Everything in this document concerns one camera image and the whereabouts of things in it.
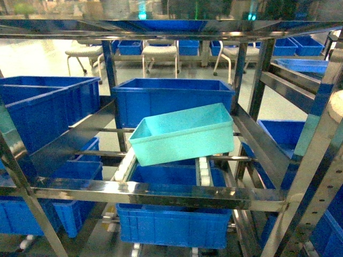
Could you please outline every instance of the white chair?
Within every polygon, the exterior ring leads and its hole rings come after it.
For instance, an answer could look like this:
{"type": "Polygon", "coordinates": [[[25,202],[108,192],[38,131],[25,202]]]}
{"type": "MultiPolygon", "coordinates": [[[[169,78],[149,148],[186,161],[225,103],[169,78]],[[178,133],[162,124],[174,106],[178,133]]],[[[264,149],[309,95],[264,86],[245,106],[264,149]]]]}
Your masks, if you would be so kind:
{"type": "Polygon", "coordinates": [[[80,66],[81,66],[81,68],[85,74],[87,73],[87,70],[82,65],[79,57],[88,57],[88,58],[96,57],[96,58],[98,58],[96,63],[98,65],[98,69],[99,69],[99,77],[100,77],[99,84],[102,84],[100,61],[101,61],[101,58],[103,57],[103,52],[102,52],[102,46],[99,45],[99,43],[101,43],[101,41],[78,40],[77,42],[80,45],[73,46],[70,49],[68,49],[67,51],[65,51],[65,54],[68,55],[66,62],[68,65],[69,76],[71,75],[70,74],[70,66],[69,66],[69,59],[71,57],[75,57],[77,59],[77,61],[79,62],[80,66]]]}
{"type": "Polygon", "coordinates": [[[143,41],[142,62],[143,62],[143,78],[145,73],[149,74],[156,59],[172,57],[175,59],[175,78],[180,72],[180,59],[178,55],[178,40],[146,40],[143,41]],[[168,46],[154,46],[154,44],[168,45],[168,46]]]}
{"type": "MultiPolygon", "coordinates": [[[[237,42],[233,42],[233,41],[219,41],[220,44],[220,51],[218,54],[218,58],[217,61],[215,63],[215,67],[214,67],[214,71],[213,71],[213,75],[217,76],[217,67],[219,64],[219,59],[220,57],[224,58],[225,60],[227,60],[229,62],[229,75],[228,75],[228,83],[231,84],[231,59],[233,58],[237,58],[238,57],[238,51],[239,51],[239,47],[224,47],[224,46],[232,46],[232,45],[236,45],[237,42]]],[[[245,58],[245,67],[244,67],[244,73],[246,73],[246,69],[249,65],[249,62],[251,61],[251,59],[253,58],[257,58],[258,57],[258,53],[259,53],[259,49],[256,48],[256,44],[253,43],[253,46],[248,46],[247,49],[247,55],[245,58]]]]}

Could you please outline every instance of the chair leg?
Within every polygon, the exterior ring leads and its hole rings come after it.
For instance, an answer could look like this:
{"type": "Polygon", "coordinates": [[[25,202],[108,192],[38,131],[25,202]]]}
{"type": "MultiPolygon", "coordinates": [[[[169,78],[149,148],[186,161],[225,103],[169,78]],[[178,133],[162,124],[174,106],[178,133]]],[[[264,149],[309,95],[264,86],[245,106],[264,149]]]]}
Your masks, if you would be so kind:
{"type": "Polygon", "coordinates": [[[177,55],[175,56],[175,79],[177,79],[177,55]]]}
{"type": "Polygon", "coordinates": [[[70,59],[71,56],[68,56],[67,59],[66,59],[66,64],[68,66],[68,72],[69,72],[69,76],[71,76],[70,74],[70,66],[69,66],[69,59],[70,59]]]}
{"type": "Polygon", "coordinates": [[[82,62],[80,61],[79,57],[76,57],[77,61],[79,62],[82,70],[84,71],[84,73],[87,73],[87,70],[84,68],[84,66],[82,65],[82,62]]]}
{"type": "Polygon", "coordinates": [[[222,52],[222,51],[219,52],[217,61],[216,61],[215,66],[214,66],[214,70],[213,70],[213,75],[214,75],[214,76],[217,76],[217,75],[218,75],[218,73],[216,72],[216,70],[217,70],[217,68],[218,68],[218,64],[219,64],[221,52],[222,52]]]}
{"type": "Polygon", "coordinates": [[[177,55],[177,73],[181,71],[180,55],[177,55]]]}
{"type": "Polygon", "coordinates": [[[244,74],[247,72],[247,68],[248,68],[249,63],[250,63],[250,59],[247,59],[247,62],[245,63],[245,66],[244,66],[244,69],[243,69],[243,73],[244,74]]]}
{"type": "Polygon", "coordinates": [[[143,78],[145,78],[145,56],[142,55],[142,65],[143,65],[143,78]]]}
{"type": "Polygon", "coordinates": [[[152,69],[152,66],[154,65],[154,63],[155,63],[155,58],[152,58],[151,62],[147,66],[148,68],[147,68],[146,74],[150,74],[150,70],[152,69]]]}
{"type": "Polygon", "coordinates": [[[98,63],[98,70],[99,70],[99,77],[100,77],[99,84],[102,84],[101,66],[100,66],[100,59],[101,59],[101,57],[103,57],[103,54],[98,56],[98,61],[97,61],[97,63],[98,63]]]}
{"type": "Polygon", "coordinates": [[[228,83],[231,84],[231,59],[227,58],[229,62],[229,76],[228,76],[228,83]]]}

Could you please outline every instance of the metal rack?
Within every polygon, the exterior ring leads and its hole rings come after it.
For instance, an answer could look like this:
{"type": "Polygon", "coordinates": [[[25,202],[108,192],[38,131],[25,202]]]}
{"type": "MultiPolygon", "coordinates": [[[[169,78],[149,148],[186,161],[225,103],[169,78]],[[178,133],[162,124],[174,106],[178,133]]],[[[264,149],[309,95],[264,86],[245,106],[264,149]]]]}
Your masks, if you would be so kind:
{"type": "MultiPolygon", "coordinates": [[[[264,2],[266,7],[273,1],[260,2],[264,2]]],[[[316,11],[312,10],[312,20],[327,11],[324,7],[317,6],[316,11]]],[[[284,20],[292,20],[288,16],[289,13],[280,15],[284,15],[281,17],[284,20]]],[[[338,38],[336,49],[322,81],[271,63],[273,46],[276,38],[326,31],[330,28],[341,27],[343,22],[326,21],[330,20],[329,18],[322,18],[317,22],[280,21],[280,17],[271,17],[268,21],[249,21],[241,20],[243,18],[237,16],[235,20],[198,21],[205,23],[201,31],[175,33],[163,29],[153,31],[137,20],[134,22],[129,19],[87,20],[72,16],[62,22],[62,17],[50,19],[48,14],[40,14],[40,19],[14,20],[13,17],[8,19],[3,16],[3,19],[0,19],[2,28],[0,37],[102,40],[110,87],[116,86],[116,71],[110,53],[109,40],[118,38],[225,40],[234,38],[240,41],[233,82],[236,95],[233,99],[232,116],[235,123],[235,136],[252,148],[256,159],[246,157],[243,149],[239,156],[212,156],[213,159],[238,161],[235,177],[232,176],[228,165],[222,166],[227,171],[225,173],[227,187],[178,185],[178,191],[183,188],[183,193],[177,195],[172,193],[175,187],[173,185],[166,185],[163,191],[154,191],[150,189],[149,184],[143,183],[48,178],[70,157],[76,153],[80,154],[79,149],[99,131],[117,133],[121,151],[82,152],[82,154],[103,156],[103,161],[111,165],[118,164],[125,156],[124,133],[131,130],[104,128],[115,119],[117,113],[116,104],[111,100],[99,112],[30,156],[17,132],[13,135],[16,137],[15,147],[13,147],[14,144],[9,144],[0,133],[1,160],[16,184],[16,187],[0,187],[0,193],[24,198],[56,255],[68,256],[42,210],[38,198],[229,208],[233,210],[244,256],[297,256],[343,183],[343,120],[342,117],[338,120],[339,122],[334,120],[328,112],[332,93],[342,90],[343,35],[338,38]],[[262,44],[249,110],[246,112],[238,104],[238,98],[248,42],[257,40],[261,40],[262,44]],[[292,158],[287,157],[256,123],[265,86],[308,113],[305,123],[308,129],[303,131],[299,140],[302,142],[302,151],[294,154],[292,158]],[[264,187],[263,181],[253,168],[254,162],[258,162],[264,168],[276,189],[264,187]],[[44,177],[38,177],[29,182],[21,169],[24,164],[26,169],[36,169],[44,177]],[[249,171],[255,188],[246,188],[242,181],[246,169],[249,171]],[[296,175],[290,189],[284,190],[282,180],[287,173],[296,173],[296,175]],[[252,211],[279,213],[263,249],[259,247],[256,238],[252,211]]],[[[0,108],[4,110],[1,120],[11,123],[12,120],[3,102],[0,108]]]]}

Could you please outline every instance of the light green plastic crate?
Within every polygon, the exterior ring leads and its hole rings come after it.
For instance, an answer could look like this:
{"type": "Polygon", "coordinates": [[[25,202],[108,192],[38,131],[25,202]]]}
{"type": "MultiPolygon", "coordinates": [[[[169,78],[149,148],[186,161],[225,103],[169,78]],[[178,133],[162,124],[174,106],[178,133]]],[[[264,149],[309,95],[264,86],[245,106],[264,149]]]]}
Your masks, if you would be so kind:
{"type": "Polygon", "coordinates": [[[129,141],[141,166],[232,152],[233,119],[222,103],[146,117],[129,141]]]}

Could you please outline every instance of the plastic crate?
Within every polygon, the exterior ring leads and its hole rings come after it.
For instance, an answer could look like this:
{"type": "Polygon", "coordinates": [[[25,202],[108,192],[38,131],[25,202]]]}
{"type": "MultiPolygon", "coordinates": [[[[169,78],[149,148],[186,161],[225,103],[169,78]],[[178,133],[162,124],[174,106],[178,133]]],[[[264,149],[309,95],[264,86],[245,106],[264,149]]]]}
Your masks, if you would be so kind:
{"type": "Polygon", "coordinates": [[[66,110],[68,123],[73,125],[100,109],[100,78],[88,77],[12,77],[0,79],[0,85],[63,87],[68,90],[66,110]]]}
{"type": "Polygon", "coordinates": [[[295,120],[258,120],[257,123],[292,158],[305,122],[295,120]]]}
{"type": "Polygon", "coordinates": [[[319,56],[324,46],[310,36],[291,37],[298,46],[296,54],[299,56],[319,56]]]}
{"type": "MultiPolygon", "coordinates": [[[[51,200],[39,200],[51,225],[57,232],[61,222],[51,200]]],[[[22,198],[0,196],[0,233],[43,236],[38,222],[22,198]]]]}
{"type": "Polygon", "coordinates": [[[343,229],[329,211],[319,220],[310,240],[320,257],[343,256],[343,229]]]}
{"type": "MultiPolygon", "coordinates": [[[[225,186],[221,171],[212,169],[213,184],[225,186]]],[[[195,167],[137,166],[131,181],[196,185],[195,167]]],[[[121,240],[132,243],[201,248],[225,248],[231,210],[189,209],[185,207],[130,205],[119,203],[121,240]]]]}
{"type": "MultiPolygon", "coordinates": [[[[56,87],[0,86],[0,96],[30,154],[68,130],[67,93],[56,87]]],[[[10,140],[12,124],[0,127],[10,140]]]]}
{"type": "MultiPolygon", "coordinates": [[[[99,138],[92,138],[82,149],[81,151],[99,151],[99,138]]],[[[76,155],[75,161],[83,162],[101,162],[101,156],[96,155],[76,155]]]]}
{"type": "Polygon", "coordinates": [[[151,116],[129,141],[142,166],[228,153],[234,150],[233,119],[222,103],[151,116]]]}
{"type": "MultiPolygon", "coordinates": [[[[68,161],[52,175],[53,178],[102,180],[101,162],[68,161]]],[[[53,205],[70,238],[76,237],[95,202],[53,200],[53,205]]]]}
{"type": "Polygon", "coordinates": [[[118,45],[121,55],[140,55],[142,50],[141,40],[123,40],[118,45]]]}
{"type": "Polygon", "coordinates": [[[291,39],[277,39],[273,56],[293,56],[298,46],[291,39]]]}
{"type": "Polygon", "coordinates": [[[277,64],[297,72],[325,73],[329,61],[276,59],[277,64]]]}
{"type": "Polygon", "coordinates": [[[132,79],[114,87],[117,126],[137,127],[148,116],[223,103],[228,111],[235,92],[220,80],[132,79]]]}
{"type": "Polygon", "coordinates": [[[178,52],[180,55],[196,56],[199,52],[198,40],[180,40],[178,43],[178,52]]]}

